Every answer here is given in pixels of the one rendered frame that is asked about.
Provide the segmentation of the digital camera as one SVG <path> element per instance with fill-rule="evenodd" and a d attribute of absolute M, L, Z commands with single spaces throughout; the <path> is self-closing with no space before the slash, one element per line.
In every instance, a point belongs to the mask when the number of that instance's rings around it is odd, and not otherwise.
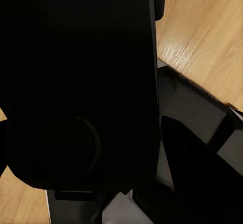
<path fill-rule="evenodd" d="M 0 0 L 8 167 L 56 200 L 97 201 L 157 175 L 155 22 L 165 0 Z"/>

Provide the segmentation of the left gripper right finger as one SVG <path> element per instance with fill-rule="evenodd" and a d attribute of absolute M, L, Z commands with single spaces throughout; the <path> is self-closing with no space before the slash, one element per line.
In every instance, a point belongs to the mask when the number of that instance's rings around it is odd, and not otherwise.
<path fill-rule="evenodd" d="M 183 224 L 243 224 L 243 176 L 179 120 L 160 128 Z"/>

